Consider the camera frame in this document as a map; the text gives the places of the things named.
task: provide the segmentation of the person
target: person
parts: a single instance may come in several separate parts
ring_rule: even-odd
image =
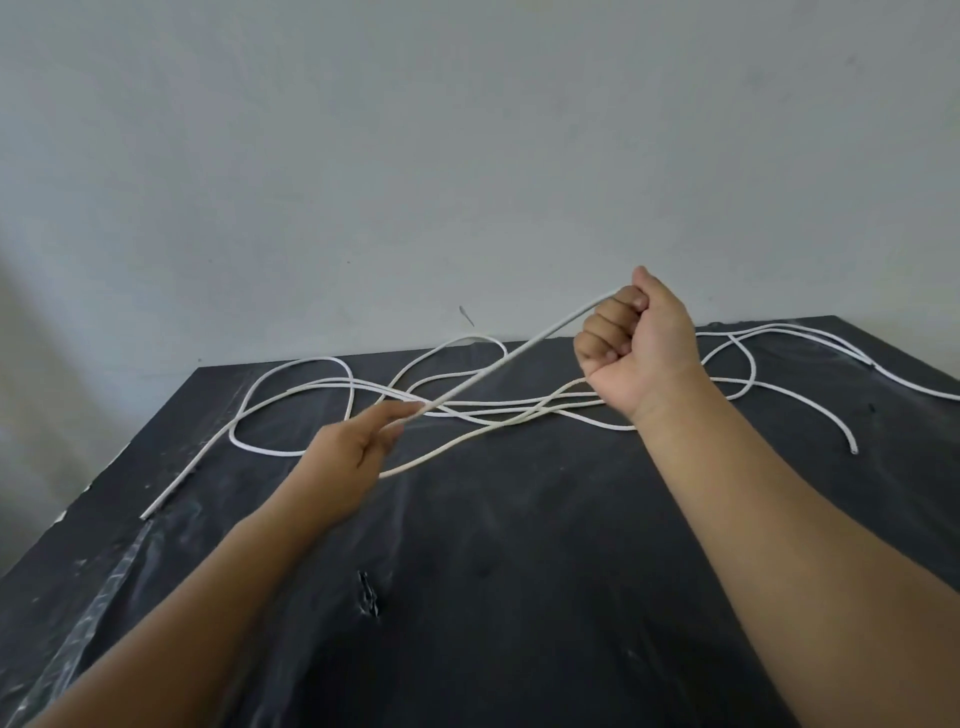
[[[709,380],[663,283],[637,268],[573,348],[636,426],[802,725],[960,725],[960,595],[777,456]],[[392,423],[418,407],[387,401],[323,427],[271,497],[32,725],[208,725],[284,575],[360,507]]]

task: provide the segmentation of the forearm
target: forearm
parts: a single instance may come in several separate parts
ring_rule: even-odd
[[[245,638],[302,552],[281,526],[268,511],[237,523],[35,726],[206,726]]]
[[[706,375],[635,422],[805,725],[960,719],[960,596],[810,488]]]

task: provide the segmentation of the white cable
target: white cable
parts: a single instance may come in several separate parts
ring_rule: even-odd
[[[160,508],[164,501],[180,486],[183,480],[186,479],[188,475],[197,467],[197,464],[201,459],[206,455],[206,453],[213,447],[224,434],[227,434],[230,441],[238,448],[248,450],[249,452],[256,452],[261,455],[271,455],[274,457],[300,457],[303,455],[303,450],[272,450],[266,448],[259,448],[254,445],[242,442],[236,436],[236,426],[243,420],[245,417],[250,416],[253,412],[257,412],[260,409],[272,404],[276,401],[282,400],[285,397],[290,397],[301,392],[308,392],[314,389],[347,389],[349,390],[348,400],[347,400],[347,409],[344,413],[344,419],[347,420],[352,414],[353,411],[353,399],[356,393],[356,390],[365,390],[369,392],[374,392],[379,395],[377,399],[378,402],[383,401],[385,398],[390,397],[395,400],[405,400],[405,401],[418,401],[422,402],[425,406],[418,412],[414,417],[407,418],[407,421],[414,420],[417,417],[438,417],[438,418],[456,418],[464,422],[468,422],[474,425],[481,425],[478,429],[472,430],[466,434],[461,435],[460,437],[454,438],[449,442],[441,445],[440,447],[427,452],[425,455],[411,460],[408,463],[397,466],[388,471],[384,471],[380,474],[380,477],[390,477],[391,475],[396,475],[398,473],[403,473],[404,471],[415,468],[417,465],[426,462],[427,460],[436,457],[442,452],[446,452],[450,448],[453,448],[456,445],[459,445],[466,440],[469,440],[474,437],[479,437],[482,434],[487,432],[492,432],[493,430],[500,429],[502,427],[509,427],[512,425],[520,425],[522,423],[527,423],[532,420],[535,420],[538,417],[542,417],[546,414],[559,414],[564,415],[565,417],[570,417],[575,420],[579,420],[588,425],[593,425],[595,427],[602,427],[608,430],[614,431],[630,431],[633,430],[632,425],[610,425],[608,423],[602,423],[592,418],[586,417],[578,412],[573,412],[571,410],[579,409],[583,407],[595,407],[603,404],[603,401],[600,400],[595,392],[567,392],[566,390],[577,384],[585,384],[586,380],[584,378],[574,379],[569,381],[564,386],[560,387],[556,391],[552,392],[545,397],[540,398],[528,398],[524,400],[504,400],[504,401],[490,401],[490,400],[455,400],[453,399],[458,394],[468,389],[470,386],[478,382],[480,379],[488,376],[498,370],[500,367],[504,366],[508,362],[520,356],[522,353],[529,350],[531,347],[536,346],[537,343],[547,338],[551,334],[560,330],[570,322],[579,318],[591,308],[594,308],[605,299],[612,296],[612,293],[608,293],[594,301],[591,301],[589,304],[584,305],[578,308],[573,313],[569,314],[562,318],[559,322],[554,324],[552,327],[547,328],[542,333],[539,333],[534,338],[530,339],[526,343],[514,349],[512,352],[508,352],[506,346],[502,342],[491,338],[490,336],[484,336],[481,334],[472,334],[469,336],[461,336],[456,339],[451,339],[450,341],[441,344],[439,347],[436,347],[430,350],[427,353],[421,354],[420,356],[413,359],[411,362],[406,364],[399,372],[396,373],[396,376],[390,381],[389,384],[379,384],[373,381],[367,381],[365,379],[357,379],[353,375],[353,371],[348,366],[347,362],[342,359],[338,359],[335,356],[316,356],[305,359],[297,359],[296,361],[289,361],[279,366],[274,367],[267,373],[261,375],[247,391],[247,394],[244,396],[243,400],[240,402],[240,407],[237,410],[236,415],[228,423],[217,431],[197,452],[196,455],[190,460],[187,466],[180,472],[180,474],[173,480],[170,485],[168,485],[163,492],[154,500],[153,503],[143,512],[140,516],[141,519],[146,520],[150,518],[153,513]],[[850,342],[845,339],[837,336],[836,334],[830,333],[829,331],[822,331],[817,328],[804,327],[799,324],[786,324],[783,322],[777,322],[774,324],[762,324],[760,326],[745,328],[740,331],[697,331],[697,336],[723,336],[727,338],[727,341],[722,343],[720,346],[716,347],[712,351],[708,352],[704,356],[702,363],[706,366],[708,362],[720,351],[726,349],[727,347],[734,346],[740,349],[744,356],[747,357],[747,362],[750,365],[750,375],[746,379],[734,378],[734,377],[724,377],[724,376],[712,376],[711,379],[716,382],[728,382],[732,384],[742,384],[740,390],[728,395],[728,400],[736,400],[740,397],[746,395],[753,387],[762,387],[764,389],[771,389],[775,392],[780,392],[785,394],[788,397],[792,397],[795,400],[801,401],[804,404],[807,404],[817,411],[823,413],[825,416],[829,417],[833,422],[841,429],[844,435],[847,438],[847,443],[850,447],[850,452],[857,454],[858,448],[856,440],[853,437],[853,433],[850,428],[839,417],[834,415],[832,412],[827,410],[824,406],[817,404],[816,402],[803,397],[802,395],[797,394],[796,392],[791,392],[788,389],[778,387],[774,384],[768,384],[766,382],[761,382],[756,380],[756,360],[750,351],[743,345],[744,339],[749,339],[754,336],[759,336],[763,333],[779,333],[787,334],[790,336],[797,336],[808,341],[813,341],[818,344],[821,344],[826,347],[830,347],[837,352],[850,356],[851,358],[866,364],[872,367],[875,371],[879,372],[881,375],[886,376],[887,378],[895,381],[897,384],[901,384],[904,387],[908,387],[917,392],[922,392],[924,394],[930,395],[931,397],[938,397],[945,400],[960,400],[960,395],[950,394],[946,392],[938,392],[932,389],[928,389],[919,384],[914,384],[913,382],[907,381],[897,375],[892,374],[883,367],[879,366],[874,362],[874,360],[868,356],[865,352],[855,347]],[[474,369],[468,372],[451,372],[441,375],[428,376],[426,378],[420,379],[414,384],[410,385],[406,390],[400,390],[395,387],[397,382],[407,374],[414,366],[421,363],[430,356],[436,354],[437,352],[442,351],[448,346],[456,344],[461,341],[469,340],[481,340],[487,341],[498,346],[501,350],[501,356],[493,364],[488,365],[482,369]],[[322,379],[316,379],[314,381],[305,382],[297,386],[291,387],[285,392],[282,392],[278,395],[274,395],[259,404],[256,404],[252,407],[248,407],[250,400],[253,394],[256,392],[257,387],[260,386],[266,379],[270,376],[280,372],[284,369],[289,369],[290,367],[297,366],[298,364],[305,364],[313,361],[330,361],[339,366],[343,367],[344,371],[347,373],[347,376],[328,376]],[[439,379],[454,378],[457,376],[468,376],[469,378],[453,387],[445,394],[434,400],[428,400],[424,397],[414,394],[414,390],[418,387],[426,384],[430,381],[437,381]],[[559,404],[551,404],[555,400],[563,400]],[[511,415],[506,420],[490,420],[486,419],[490,415]]]

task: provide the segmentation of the hand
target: hand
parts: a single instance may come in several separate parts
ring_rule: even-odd
[[[658,393],[704,375],[686,308],[642,266],[634,269],[633,285],[584,321],[573,350],[594,391],[634,423]]]
[[[403,431],[390,423],[415,414],[418,402],[384,401],[356,417],[325,425],[262,511],[282,529],[312,543],[352,515],[373,487],[383,459]]]

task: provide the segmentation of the wall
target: wall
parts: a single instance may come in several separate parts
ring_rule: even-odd
[[[960,374],[954,0],[32,0],[0,99],[56,502],[199,364],[529,335],[638,262]]]

